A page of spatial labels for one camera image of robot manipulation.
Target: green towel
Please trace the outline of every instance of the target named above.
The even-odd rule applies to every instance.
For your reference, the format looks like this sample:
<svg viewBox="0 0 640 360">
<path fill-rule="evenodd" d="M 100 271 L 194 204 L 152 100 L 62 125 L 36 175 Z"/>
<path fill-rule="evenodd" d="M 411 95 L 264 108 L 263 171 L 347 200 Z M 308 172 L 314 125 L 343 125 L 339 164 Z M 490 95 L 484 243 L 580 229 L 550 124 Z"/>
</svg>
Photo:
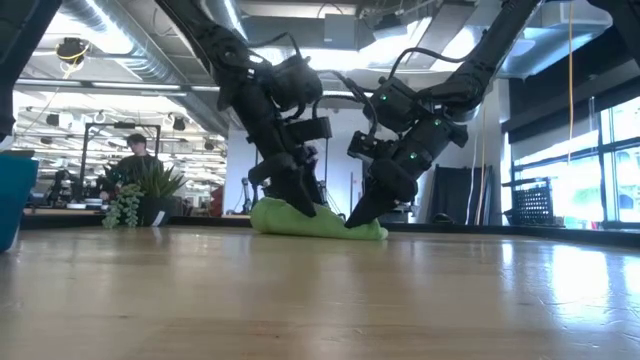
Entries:
<svg viewBox="0 0 640 360">
<path fill-rule="evenodd" d="M 330 209 L 315 205 L 317 215 L 309 218 L 286 202 L 264 197 L 251 211 L 251 225 L 265 234 L 300 235 L 351 240 L 384 240 L 389 235 L 378 220 L 353 229 Z"/>
</svg>

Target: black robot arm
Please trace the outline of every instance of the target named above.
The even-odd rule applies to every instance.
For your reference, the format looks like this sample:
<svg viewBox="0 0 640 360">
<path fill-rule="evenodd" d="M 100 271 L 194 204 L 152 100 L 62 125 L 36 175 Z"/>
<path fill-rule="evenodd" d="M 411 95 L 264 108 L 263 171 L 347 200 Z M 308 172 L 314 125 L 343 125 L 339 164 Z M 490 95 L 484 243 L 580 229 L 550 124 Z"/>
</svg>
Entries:
<svg viewBox="0 0 640 360">
<path fill-rule="evenodd" d="M 394 77 L 381 79 L 371 101 L 380 123 L 401 135 L 394 142 L 373 144 L 362 133 L 354 135 L 349 154 L 373 162 L 347 227 L 369 223 L 399 202 L 412 201 L 418 193 L 416 180 L 449 142 L 464 147 L 466 126 L 457 123 L 475 117 L 505 57 L 543 2 L 505 1 L 480 43 L 442 84 L 415 92 Z"/>
<path fill-rule="evenodd" d="M 156 0 L 192 45 L 220 86 L 218 108 L 232 107 L 264 161 L 249 171 L 254 187 L 271 180 L 271 191 L 307 216 L 322 201 L 315 177 L 317 151 L 306 141 L 331 136 L 328 119 L 289 123 L 282 113 L 304 110 L 322 96 L 318 75 L 299 51 L 281 64 L 251 60 L 249 45 L 217 25 L 197 0 Z"/>
</svg>

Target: table surface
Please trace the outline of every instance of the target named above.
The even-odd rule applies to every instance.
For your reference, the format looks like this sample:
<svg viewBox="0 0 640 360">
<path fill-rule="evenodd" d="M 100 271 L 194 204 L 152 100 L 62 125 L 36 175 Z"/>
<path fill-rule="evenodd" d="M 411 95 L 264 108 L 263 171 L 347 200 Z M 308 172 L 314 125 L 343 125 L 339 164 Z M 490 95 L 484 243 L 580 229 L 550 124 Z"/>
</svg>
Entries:
<svg viewBox="0 0 640 360">
<path fill-rule="evenodd" d="M 3 360 L 640 359 L 638 252 L 175 227 L 23 231 Z"/>
</svg>

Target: wall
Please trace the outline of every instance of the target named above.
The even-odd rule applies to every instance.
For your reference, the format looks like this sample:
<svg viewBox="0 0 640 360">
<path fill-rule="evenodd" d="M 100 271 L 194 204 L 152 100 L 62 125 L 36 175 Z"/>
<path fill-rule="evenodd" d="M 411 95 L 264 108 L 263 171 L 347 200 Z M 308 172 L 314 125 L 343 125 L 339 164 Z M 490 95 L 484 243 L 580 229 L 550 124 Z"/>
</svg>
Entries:
<svg viewBox="0 0 640 360">
<path fill-rule="evenodd" d="M 492 91 L 487 94 L 483 108 L 480 109 L 478 116 L 468 122 L 467 131 L 469 133 L 469 141 L 464 148 L 459 148 L 454 144 L 444 150 L 444 152 L 436 159 L 433 167 L 427 171 L 418 180 L 418 197 L 416 203 L 420 204 L 420 212 L 415 222 L 426 222 L 429 209 L 429 201 L 433 188 L 433 172 L 435 166 L 453 168 L 471 168 L 473 166 L 474 143 L 475 137 L 478 136 L 476 145 L 476 167 L 482 164 L 482 138 L 485 137 L 485 164 L 493 166 L 494 183 L 492 191 L 492 214 L 491 224 L 502 224 L 501 214 L 501 157 L 503 156 L 503 136 L 500 130 L 500 123 L 509 118 L 509 84 L 506 80 L 497 80 L 494 82 Z M 461 191 L 469 193 L 470 189 L 461 189 Z"/>
<path fill-rule="evenodd" d="M 333 138 L 329 140 L 329 154 L 327 166 L 327 190 L 335 202 L 334 211 L 340 211 L 347 216 L 351 213 L 350 206 L 355 206 L 358 192 L 362 189 L 362 163 L 347 155 L 347 148 L 356 130 L 367 129 L 367 120 L 360 110 L 342 109 L 318 111 L 320 116 L 328 115 L 331 119 Z M 309 118 L 305 113 L 302 118 Z M 227 155 L 227 176 L 224 190 L 224 211 L 240 211 L 242 207 L 241 179 L 246 177 L 249 170 L 255 166 L 255 146 L 246 141 L 247 133 L 241 130 L 230 131 Z M 318 180 L 325 179 L 325 141 L 314 143 L 318 150 L 318 165 L 316 176 Z M 351 173 L 354 176 L 353 192 L 351 193 Z"/>
</svg>

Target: exposed pipe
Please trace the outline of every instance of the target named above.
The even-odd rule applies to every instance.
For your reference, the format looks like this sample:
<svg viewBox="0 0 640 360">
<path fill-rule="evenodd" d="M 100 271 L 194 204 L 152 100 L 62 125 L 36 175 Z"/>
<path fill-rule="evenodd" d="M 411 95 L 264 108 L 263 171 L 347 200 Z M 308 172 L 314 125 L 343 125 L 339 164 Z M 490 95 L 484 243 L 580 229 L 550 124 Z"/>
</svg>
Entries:
<svg viewBox="0 0 640 360">
<path fill-rule="evenodd" d="M 64 0 L 60 12 L 87 26 L 93 32 L 89 40 L 103 51 L 129 51 L 126 55 L 135 58 L 117 62 L 145 83 L 187 82 L 186 77 L 150 39 L 149 34 L 116 0 Z M 205 104 L 196 94 L 187 93 L 184 97 L 172 100 L 184 106 L 203 129 L 226 137 L 228 122 L 223 120 L 225 118 L 220 112 Z"/>
<path fill-rule="evenodd" d="M 247 34 L 240 23 L 238 6 L 235 0 L 200 0 L 200 7 L 216 24 L 232 30 L 236 35 L 247 39 Z"/>
</svg>

